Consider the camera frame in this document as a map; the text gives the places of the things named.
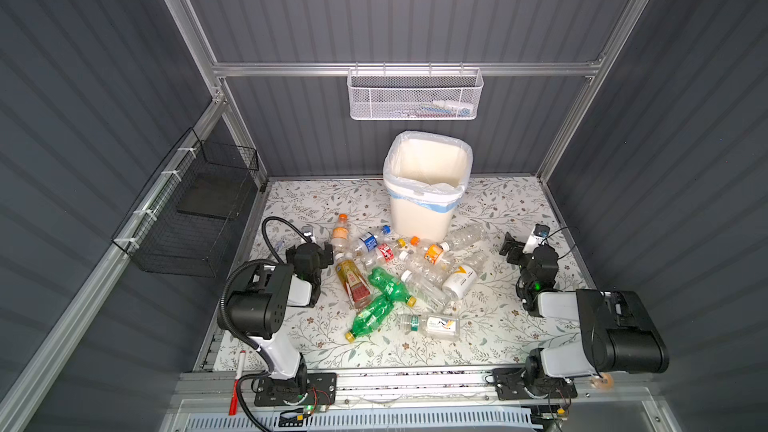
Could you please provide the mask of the orange cap clear bottle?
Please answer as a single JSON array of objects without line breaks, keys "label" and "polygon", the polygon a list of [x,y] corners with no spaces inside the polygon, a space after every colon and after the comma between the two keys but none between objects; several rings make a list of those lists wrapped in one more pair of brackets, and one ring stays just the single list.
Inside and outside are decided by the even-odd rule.
[{"label": "orange cap clear bottle", "polygon": [[348,216],[344,213],[338,219],[331,233],[330,243],[333,248],[333,260],[338,262],[349,252],[350,231]]}]

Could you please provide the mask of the large clear bottle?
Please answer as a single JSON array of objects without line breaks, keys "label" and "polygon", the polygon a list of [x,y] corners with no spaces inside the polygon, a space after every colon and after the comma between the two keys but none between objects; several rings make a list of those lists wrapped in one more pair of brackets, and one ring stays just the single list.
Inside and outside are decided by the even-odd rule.
[{"label": "large clear bottle", "polygon": [[438,245],[444,251],[460,251],[481,241],[483,235],[482,225],[470,224],[449,232]]}]

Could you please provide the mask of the white yellow label bottle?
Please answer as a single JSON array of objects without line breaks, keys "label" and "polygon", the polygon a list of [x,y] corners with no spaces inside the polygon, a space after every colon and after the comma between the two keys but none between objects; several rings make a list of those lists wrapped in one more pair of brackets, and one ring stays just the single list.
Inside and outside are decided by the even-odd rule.
[{"label": "white yellow label bottle", "polygon": [[442,290],[452,301],[462,300],[477,282],[487,261],[485,252],[475,252],[458,260],[442,284]]}]

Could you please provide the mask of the blue label clear bottle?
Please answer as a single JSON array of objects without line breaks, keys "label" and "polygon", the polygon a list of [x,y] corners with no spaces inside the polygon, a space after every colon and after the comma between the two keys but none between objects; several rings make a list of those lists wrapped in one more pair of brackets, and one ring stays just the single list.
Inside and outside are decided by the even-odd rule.
[{"label": "blue label clear bottle", "polygon": [[391,234],[389,225],[383,225],[376,229],[370,229],[362,233],[352,242],[352,250],[355,254],[365,254],[386,242]]}]

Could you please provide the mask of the yellow tea bottle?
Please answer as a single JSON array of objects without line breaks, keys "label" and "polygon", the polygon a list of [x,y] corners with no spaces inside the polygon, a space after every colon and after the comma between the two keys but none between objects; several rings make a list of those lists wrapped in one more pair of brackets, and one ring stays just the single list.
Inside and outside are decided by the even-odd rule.
[{"label": "yellow tea bottle", "polygon": [[370,286],[349,252],[334,254],[334,269],[345,293],[356,310],[362,310],[373,299]]}]

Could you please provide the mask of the orange label clear bottle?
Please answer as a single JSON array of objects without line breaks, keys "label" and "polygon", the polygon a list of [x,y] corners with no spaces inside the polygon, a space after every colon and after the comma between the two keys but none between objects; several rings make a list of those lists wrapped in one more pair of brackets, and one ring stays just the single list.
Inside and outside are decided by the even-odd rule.
[{"label": "orange label clear bottle", "polygon": [[410,245],[413,257],[430,265],[447,269],[455,262],[451,246],[446,241],[435,242],[414,236],[410,239]]}]

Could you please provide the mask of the clear bottle white cap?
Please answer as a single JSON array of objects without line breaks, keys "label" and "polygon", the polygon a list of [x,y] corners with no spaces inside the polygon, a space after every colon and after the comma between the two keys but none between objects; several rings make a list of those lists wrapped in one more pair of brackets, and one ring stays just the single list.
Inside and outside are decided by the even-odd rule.
[{"label": "clear bottle white cap", "polygon": [[401,281],[429,310],[444,312],[448,307],[450,302],[448,296],[422,274],[406,269],[401,274]]}]

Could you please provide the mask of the green cap label bottle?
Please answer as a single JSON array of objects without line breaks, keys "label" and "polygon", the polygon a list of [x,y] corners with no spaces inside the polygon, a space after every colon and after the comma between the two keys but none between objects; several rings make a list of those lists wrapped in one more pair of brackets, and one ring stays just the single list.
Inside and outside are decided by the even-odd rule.
[{"label": "green cap label bottle", "polygon": [[400,316],[399,322],[406,333],[419,333],[440,340],[456,341],[460,338],[460,321],[455,317],[404,314]]}]

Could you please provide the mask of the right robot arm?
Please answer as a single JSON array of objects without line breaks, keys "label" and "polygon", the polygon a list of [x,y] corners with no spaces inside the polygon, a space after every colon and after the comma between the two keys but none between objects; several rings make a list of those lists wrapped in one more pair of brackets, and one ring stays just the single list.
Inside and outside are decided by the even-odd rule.
[{"label": "right robot arm", "polygon": [[526,242],[504,237],[499,254],[519,269],[515,291],[532,317],[560,319],[578,327],[577,338],[531,350],[524,364],[492,371],[500,400],[578,396],[577,378],[611,372],[660,374],[668,349],[639,295],[632,291],[556,288],[560,255],[548,243],[549,228],[536,227]]}]

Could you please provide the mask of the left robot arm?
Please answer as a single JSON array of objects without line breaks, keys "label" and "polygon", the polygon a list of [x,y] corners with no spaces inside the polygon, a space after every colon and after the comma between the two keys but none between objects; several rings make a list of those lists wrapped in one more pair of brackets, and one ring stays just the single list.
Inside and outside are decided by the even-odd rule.
[{"label": "left robot arm", "polygon": [[[302,243],[280,257],[267,235],[271,222],[292,229]],[[248,374],[257,406],[306,405],[316,396],[332,404],[337,375],[309,372],[303,354],[283,328],[290,308],[317,304],[322,273],[333,262],[332,246],[317,244],[282,217],[265,218],[261,231],[272,256],[246,261],[230,273],[217,306],[218,325],[265,363],[264,371]]]}]

